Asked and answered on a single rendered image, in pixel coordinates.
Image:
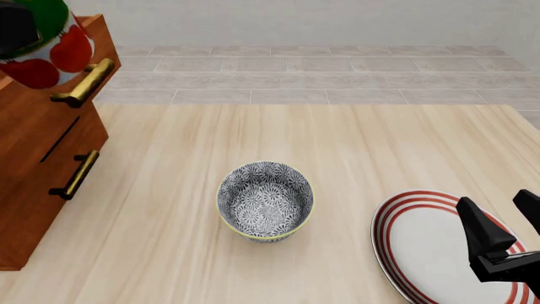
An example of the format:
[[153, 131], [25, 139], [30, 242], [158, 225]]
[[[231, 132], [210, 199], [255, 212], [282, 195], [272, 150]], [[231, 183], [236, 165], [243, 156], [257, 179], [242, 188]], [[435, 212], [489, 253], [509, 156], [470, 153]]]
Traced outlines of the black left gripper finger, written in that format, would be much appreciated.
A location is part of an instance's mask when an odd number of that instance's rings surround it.
[[0, 59], [22, 57], [42, 47], [37, 9], [38, 3], [0, 3]]

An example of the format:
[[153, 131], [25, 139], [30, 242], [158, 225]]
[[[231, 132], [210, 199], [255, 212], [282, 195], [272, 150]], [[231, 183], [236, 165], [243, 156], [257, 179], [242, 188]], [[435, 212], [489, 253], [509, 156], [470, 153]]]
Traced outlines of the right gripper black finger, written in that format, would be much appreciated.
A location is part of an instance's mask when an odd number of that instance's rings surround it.
[[540, 197], [526, 189], [521, 189], [512, 201], [536, 233], [540, 235]]
[[496, 225], [469, 197], [456, 205], [467, 239], [469, 258], [507, 258], [516, 238]]

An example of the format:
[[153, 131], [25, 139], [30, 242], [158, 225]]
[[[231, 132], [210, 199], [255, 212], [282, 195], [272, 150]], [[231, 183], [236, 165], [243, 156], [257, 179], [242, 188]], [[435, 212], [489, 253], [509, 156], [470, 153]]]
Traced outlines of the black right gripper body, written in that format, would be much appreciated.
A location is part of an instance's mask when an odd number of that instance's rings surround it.
[[505, 258], [477, 256], [469, 265], [478, 280], [488, 282], [525, 283], [540, 296], [540, 252], [522, 252]]

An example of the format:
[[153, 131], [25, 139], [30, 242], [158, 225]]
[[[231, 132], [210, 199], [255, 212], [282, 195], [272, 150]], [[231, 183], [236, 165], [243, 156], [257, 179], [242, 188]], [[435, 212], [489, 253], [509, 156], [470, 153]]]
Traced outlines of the wooden cabinet with drawers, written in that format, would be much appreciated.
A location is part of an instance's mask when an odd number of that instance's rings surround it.
[[103, 15], [76, 20], [96, 50], [73, 80], [32, 90], [0, 73], [0, 271], [28, 263], [108, 139], [92, 100], [121, 62]]

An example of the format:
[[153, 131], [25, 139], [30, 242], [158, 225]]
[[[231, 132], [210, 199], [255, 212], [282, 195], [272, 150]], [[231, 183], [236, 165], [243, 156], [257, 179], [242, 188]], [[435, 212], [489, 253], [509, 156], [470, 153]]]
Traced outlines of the white plate with red rings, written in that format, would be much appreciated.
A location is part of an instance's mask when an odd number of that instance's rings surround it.
[[540, 292], [526, 283], [477, 278], [458, 201], [446, 192], [408, 189], [375, 210], [372, 247], [394, 288], [412, 304], [540, 304]]

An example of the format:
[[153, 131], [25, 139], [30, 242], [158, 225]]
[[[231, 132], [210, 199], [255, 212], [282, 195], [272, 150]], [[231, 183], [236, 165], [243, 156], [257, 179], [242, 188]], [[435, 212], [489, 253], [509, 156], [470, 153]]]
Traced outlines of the patterned bowl with yellow rim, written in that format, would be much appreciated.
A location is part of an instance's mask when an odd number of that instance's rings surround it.
[[292, 236], [315, 205], [308, 179], [292, 166], [256, 161], [231, 171], [219, 185], [221, 220], [251, 242], [274, 243]]

